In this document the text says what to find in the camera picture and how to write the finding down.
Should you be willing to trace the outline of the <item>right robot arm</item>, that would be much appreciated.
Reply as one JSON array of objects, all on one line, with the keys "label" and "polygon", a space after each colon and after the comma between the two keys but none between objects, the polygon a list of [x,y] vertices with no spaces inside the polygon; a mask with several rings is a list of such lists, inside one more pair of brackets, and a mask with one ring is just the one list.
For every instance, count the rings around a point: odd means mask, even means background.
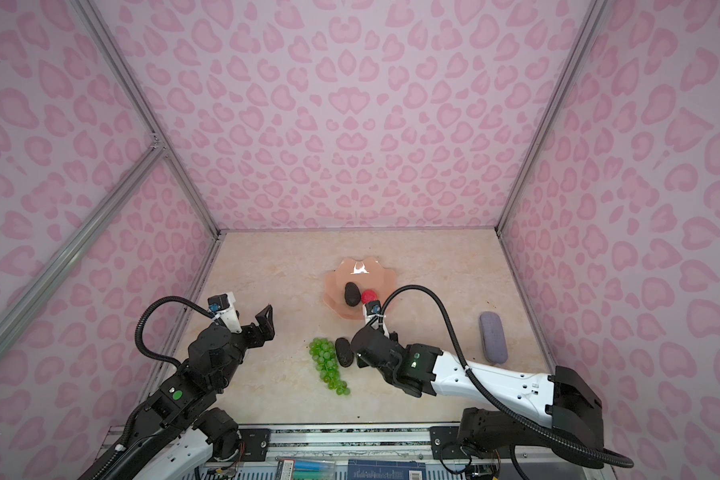
[{"label": "right robot arm", "polygon": [[361,364],[376,369],[385,382],[420,398],[457,396],[486,399],[475,377],[493,398],[508,408],[503,418],[477,408],[465,411],[462,441],[487,450],[512,443],[544,446],[570,463],[601,469],[603,460],[602,401],[574,370],[558,366],[552,374],[520,373],[479,363],[463,366],[458,357],[438,347],[402,346],[373,327],[360,329],[350,342]]}]

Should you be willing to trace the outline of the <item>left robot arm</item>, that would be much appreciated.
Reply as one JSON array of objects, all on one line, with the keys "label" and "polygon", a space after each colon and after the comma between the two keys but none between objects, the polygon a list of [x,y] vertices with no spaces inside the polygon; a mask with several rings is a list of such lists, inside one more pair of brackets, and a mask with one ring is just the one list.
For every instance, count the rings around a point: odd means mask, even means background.
[{"label": "left robot arm", "polygon": [[180,479],[210,459],[239,460],[244,451],[238,424],[214,406],[229,387],[248,350],[275,337],[273,307],[238,332],[214,319],[188,347],[178,370],[127,418],[114,443],[83,479]]}]

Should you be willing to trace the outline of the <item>dark avocado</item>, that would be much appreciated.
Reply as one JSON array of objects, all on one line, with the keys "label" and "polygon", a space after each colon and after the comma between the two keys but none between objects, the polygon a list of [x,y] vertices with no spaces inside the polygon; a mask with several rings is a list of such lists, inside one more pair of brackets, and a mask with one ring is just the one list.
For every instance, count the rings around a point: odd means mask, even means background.
[{"label": "dark avocado", "polygon": [[347,282],[344,287],[344,301],[349,307],[358,306],[361,301],[361,291],[354,282]]},{"label": "dark avocado", "polygon": [[337,362],[342,368],[349,368],[354,363],[355,354],[347,338],[337,338],[334,342],[334,350]]}]

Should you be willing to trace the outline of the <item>green grape bunch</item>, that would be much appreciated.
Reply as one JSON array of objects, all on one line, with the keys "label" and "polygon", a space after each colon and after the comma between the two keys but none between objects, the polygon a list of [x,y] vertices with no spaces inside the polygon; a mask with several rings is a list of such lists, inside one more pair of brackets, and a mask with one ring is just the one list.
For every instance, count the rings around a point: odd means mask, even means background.
[{"label": "green grape bunch", "polygon": [[334,391],[338,396],[349,396],[351,390],[348,384],[341,378],[340,365],[334,343],[325,338],[315,338],[310,342],[308,349],[314,367],[325,386]]}]

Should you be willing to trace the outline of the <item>red strawberry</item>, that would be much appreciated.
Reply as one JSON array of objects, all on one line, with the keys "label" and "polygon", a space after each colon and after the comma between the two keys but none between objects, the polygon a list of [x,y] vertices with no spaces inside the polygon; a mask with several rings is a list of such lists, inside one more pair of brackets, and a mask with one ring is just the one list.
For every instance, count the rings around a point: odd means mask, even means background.
[{"label": "red strawberry", "polygon": [[361,293],[361,301],[364,305],[367,305],[369,303],[371,303],[371,304],[378,303],[379,302],[378,294],[372,289],[364,290]]}]

